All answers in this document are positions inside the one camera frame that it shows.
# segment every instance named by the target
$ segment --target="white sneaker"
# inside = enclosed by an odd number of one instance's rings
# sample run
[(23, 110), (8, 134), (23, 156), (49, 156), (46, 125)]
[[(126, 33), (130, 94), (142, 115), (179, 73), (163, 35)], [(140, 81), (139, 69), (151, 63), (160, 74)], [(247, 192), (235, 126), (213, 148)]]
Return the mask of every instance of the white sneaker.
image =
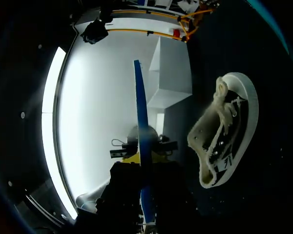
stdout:
[(246, 151), (258, 122), (258, 98), (251, 80), (228, 73), (216, 81), (214, 100), (188, 134), (200, 159), (204, 188), (228, 181)]

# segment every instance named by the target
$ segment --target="bright light strip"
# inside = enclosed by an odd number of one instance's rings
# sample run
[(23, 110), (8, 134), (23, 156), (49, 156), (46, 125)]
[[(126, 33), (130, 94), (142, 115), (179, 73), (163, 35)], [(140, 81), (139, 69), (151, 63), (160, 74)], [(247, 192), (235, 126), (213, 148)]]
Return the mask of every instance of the bright light strip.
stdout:
[(156, 116), (156, 132), (158, 135), (163, 134), (164, 131), (164, 119), (165, 119), (165, 114), (158, 113)]
[(66, 53), (60, 47), (57, 49), (54, 58), (51, 63), (51, 67), (48, 73), (47, 81), (45, 83), (44, 94), (42, 99), (42, 143), (44, 149), (44, 155), (47, 162), (48, 170), (51, 175), (52, 182), (55, 190), (57, 191), (60, 200), (65, 206), (67, 212), (73, 219), (76, 219), (77, 212), (72, 202), (70, 201), (68, 194), (62, 182), (62, 178), (59, 172), (55, 147), (53, 140), (53, 106), (55, 90), (60, 74), (60, 70), (64, 61)]
[(44, 88), (44, 94), (42, 99), (42, 113), (53, 112), (55, 89), (57, 87), (58, 78), (65, 55), (65, 51), (59, 47), (52, 60)]

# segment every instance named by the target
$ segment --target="white wall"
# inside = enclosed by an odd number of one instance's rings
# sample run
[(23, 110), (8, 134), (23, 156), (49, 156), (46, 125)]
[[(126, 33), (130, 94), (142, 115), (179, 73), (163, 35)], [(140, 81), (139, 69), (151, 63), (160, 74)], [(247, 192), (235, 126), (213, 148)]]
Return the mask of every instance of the white wall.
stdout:
[(63, 168), (74, 198), (109, 179), (111, 140), (125, 141), (137, 124), (133, 60), (147, 77), (157, 40), (131, 32), (111, 32), (95, 45), (76, 40), (58, 109)]

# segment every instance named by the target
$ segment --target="shoe sole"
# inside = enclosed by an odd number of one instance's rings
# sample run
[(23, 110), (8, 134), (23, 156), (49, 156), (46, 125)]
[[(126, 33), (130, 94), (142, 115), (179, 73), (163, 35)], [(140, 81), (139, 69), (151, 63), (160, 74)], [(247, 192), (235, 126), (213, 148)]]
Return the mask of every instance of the shoe sole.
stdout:
[(238, 72), (228, 73), (223, 76), (223, 81), (227, 84), (229, 90), (236, 92), (240, 97), (248, 100), (249, 115), (245, 134), (243, 136), (243, 140), (241, 141), (241, 145), (234, 157), (232, 166), (227, 169), (225, 174), (215, 185), (213, 185), (213, 187), (226, 183), (234, 173), (255, 133), (259, 114), (257, 92), (252, 81), (246, 75)]

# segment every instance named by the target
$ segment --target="blue blade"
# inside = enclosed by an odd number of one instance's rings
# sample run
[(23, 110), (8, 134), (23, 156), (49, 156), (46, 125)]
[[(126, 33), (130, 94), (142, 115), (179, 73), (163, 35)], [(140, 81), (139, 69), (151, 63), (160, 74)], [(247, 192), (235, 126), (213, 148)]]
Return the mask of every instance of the blue blade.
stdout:
[[(136, 79), (136, 99), (137, 99), (137, 116), (138, 116), (138, 140), (140, 148), (140, 165), (145, 178), (150, 183), (152, 171), (151, 156), (151, 136), (148, 130), (147, 120), (147, 100), (143, 84), (141, 66), (139, 60), (133, 62)], [(141, 191), (142, 209), (145, 215), (146, 223), (154, 222), (155, 212), (152, 206), (152, 196), (150, 185)]]

